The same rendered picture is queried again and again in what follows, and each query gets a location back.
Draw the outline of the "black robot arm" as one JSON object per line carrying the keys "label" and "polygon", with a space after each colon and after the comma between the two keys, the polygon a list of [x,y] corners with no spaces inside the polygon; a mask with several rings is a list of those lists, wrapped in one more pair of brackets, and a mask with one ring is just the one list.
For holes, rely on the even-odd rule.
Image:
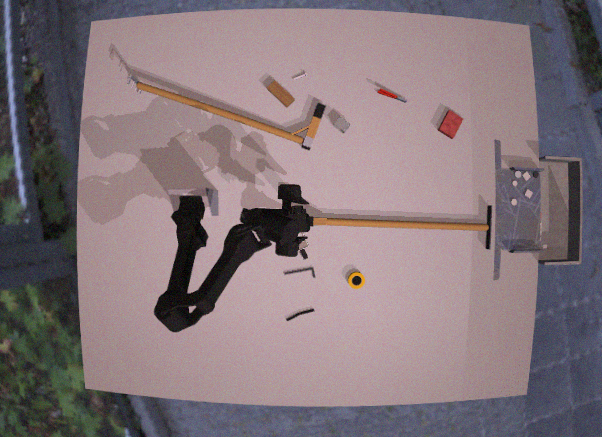
{"label": "black robot arm", "polygon": [[[180,195],[180,206],[171,215],[177,225],[178,248],[167,291],[159,296],[154,308],[157,319],[172,332],[196,324],[209,314],[233,274],[242,262],[271,246],[296,240],[299,233],[310,231],[309,215],[302,205],[291,206],[288,213],[276,214],[267,208],[242,208],[240,222],[229,231],[223,251],[198,290],[188,293],[196,252],[206,246],[207,232],[200,224],[205,205],[200,195]],[[257,241],[255,231],[260,241]],[[189,313],[189,307],[196,306]]]}

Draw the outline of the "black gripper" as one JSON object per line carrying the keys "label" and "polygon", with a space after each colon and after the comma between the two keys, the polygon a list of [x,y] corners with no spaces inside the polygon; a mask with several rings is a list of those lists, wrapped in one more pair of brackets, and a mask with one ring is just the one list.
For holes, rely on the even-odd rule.
{"label": "black gripper", "polygon": [[[291,202],[298,204],[306,204],[309,203],[301,197],[301,187],[296,184],[280,184],[278,186],[278,199],[282,199],[282,209],[272,209],[276,214],[288,213],[291,210]],[[295,241],[291,243],[284,243],[283,246],[280,246],[276,243],[275,253],[278,256],[285,257],[296,257],[299,251],[299,244],[306,240],[308,237],[300,236],[297,237]]]}

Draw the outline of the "red square tile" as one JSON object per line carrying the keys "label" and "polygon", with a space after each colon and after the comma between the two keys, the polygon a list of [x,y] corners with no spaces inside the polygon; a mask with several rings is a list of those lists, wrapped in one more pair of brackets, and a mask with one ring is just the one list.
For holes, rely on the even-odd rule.
{"label": "red square tile", "polygon": [[440,124],[438,131],[452,139],[454,136],[456,136],[456,132],[458,131],[462,121],[463,118],[449,110]]}

